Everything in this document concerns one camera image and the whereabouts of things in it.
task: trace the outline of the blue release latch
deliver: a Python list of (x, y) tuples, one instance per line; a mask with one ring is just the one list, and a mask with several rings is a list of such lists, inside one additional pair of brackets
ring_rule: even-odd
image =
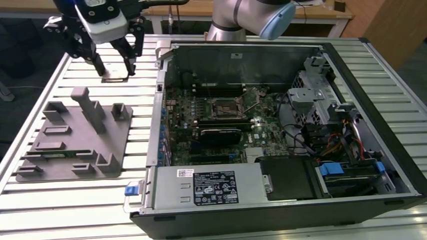
[(320, 170), (321, 176), (344, 173), (343, 167), (337, 162), (324, 163), (319, 167), (319, 170)]
[(124, 188), (124, 196), (137, 196), (140, 194), (140, 187), (139, 186), (127, 186)]
[(376, 164), (376, 168), (378, 168), (379, 172), (380, 173), (386, 172), (384, 164), (380, 161), (378, 161), (375, 164)]

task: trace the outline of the warning label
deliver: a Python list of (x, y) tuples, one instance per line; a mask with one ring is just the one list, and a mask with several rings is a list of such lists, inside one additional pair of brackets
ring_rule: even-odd
[(235, 171), (193, 173), (192, 181), (197, 206), (239, 203)]

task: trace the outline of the cable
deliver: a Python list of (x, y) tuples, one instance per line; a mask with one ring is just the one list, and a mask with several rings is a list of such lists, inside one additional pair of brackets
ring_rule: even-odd
[(333, 137), (333, 136), (339, 136), (339, 135), (341, 135), (341, 134), (340, 134), (340, 133), (333, 133), (333, 134), (331, 134), (331, 136), (328, 136), (328, 139), (327, 139), (327, 148), (329, 148), (332, 137)]
[(176, 5), (176, 15), (177, 15), (177, 34), (181, 34), (181, 16), (180, 16), (180, 6)]
[[(300, 147), (300, 146), (296, 146), (296, 138), (299, 135), (303, 135), (301, 132), (299, 132), (296, 135), (295, 135), (295, 138), (293, 138), (293, 147), (288, 147), (288, 148), (292, 148), (292, 154), (293, 155), (304, 155), (304, 154), (308, 154), (308, 151), (304, 147)], [(305, 152), (295, 152), (295, 149), (305, 149)]]
[(305, 7), (304, 7), (304, 5), (301, 5), (300, 4), (300, 2), (297, 1), (297, 0), (293, 0), (293, 2), (297, 4), (297, 5), (300, 5), (301, 6), (301, 8), (304, 9), (304, 24), (307, 24), (307, 12), (305, 12)]
[(281, 131), (285, 135), (288, 135), (296, 142), (299, 142), (299, 144), (305, 148), (307, 153), (312, 156), (317, 156), (317, 153), (309, 148), (309, 146), (307, 146), (307, 144), (299, 140), (287, 130)]
[(291, 105), (292, 110), (296, 112), (295, 107), (293, 107), (292, 102), (291, 102), (291, 98), (289, 98), (289, 94), (288, 93), (285, 93), (285, 97), (287, 97), (287, 101), (288, 101), (288, 104)]
[(354, 138), (354, 140), (356, 140), (356, 142), (359, 143), (359, 147), (360, 147), (360, 160), (364, 160), (366, 157), (363, 156), (363, 144), (362, 144), (362, 141), (358, 139), (358, 138)]

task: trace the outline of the floor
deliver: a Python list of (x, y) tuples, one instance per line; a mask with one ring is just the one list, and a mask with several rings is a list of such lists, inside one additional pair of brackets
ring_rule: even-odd
[[(39, 29), (44, 24), (44, 20), (35, 21)], [(49, 81), (51, 75), (56, 69), (56, 66), (63, 57), (64, 51), (60, 46), (47, 38), (43, 33), (44, 46), (29, 52), (33, 62), (36, 64), (36, 73), (21, 79), (11, 79), (5, 73), (0, 70), (0, 79), (4, 85), (8, 87), (33, 86), (44, 87)], [(424, 42), (418, 48), (415, 54), (411, 56), (406, 64), (398, 71), (403, 80), (418, 94), (420, 99), (427, 104), (427, 43)], [(15, 101), (0, 101), (1, 115), (0, 117), (0, 160), (7, 153), (9, 144), (21, 125), (27, 119), (27, 116), (32, 110), (32, 107), (37, 101), (43, 89), (39, 88), (13, 88), (11, 89), (15, 94)]]

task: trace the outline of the metal table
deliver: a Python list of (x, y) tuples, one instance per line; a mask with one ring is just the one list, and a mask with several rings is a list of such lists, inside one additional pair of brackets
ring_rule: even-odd
[[(155, 48), (159, 40), (203, 40), (200, 35), (148, 35), (136, 75), (125, 83), (101, 83), (93, 67), (83, 59), (63, 57), (53, 76), (0, 164), (0, 240), (149, 239), (123, 211), (124, 186), (145, 176), (145, 160), (157, 71)], [(249, 37), (249, 41), (261, 41)], [(331, 42), (392, 131), (427, 174), (427, 107), (391, 69), (371, 44), (358, 39), (280, 38), (277, 42)], [(99, 46), (105, 63), (123, 59), (108, 44)], [(336, 82), (347, 100), (351, 97)], [(104, 180), (17, 183), (15, 171), (20, 157), (43, 125), (41, 109), (47, 101), (77, 103), (69, 98), (72, 87), (88, 86), (92, 100), (103, 105), (124, 103), (133, 108), (120, 177)], [(362, 224), (325, 226), (203, 237), (197, 239), (426, 239), (427, 205), (388, 212)]]

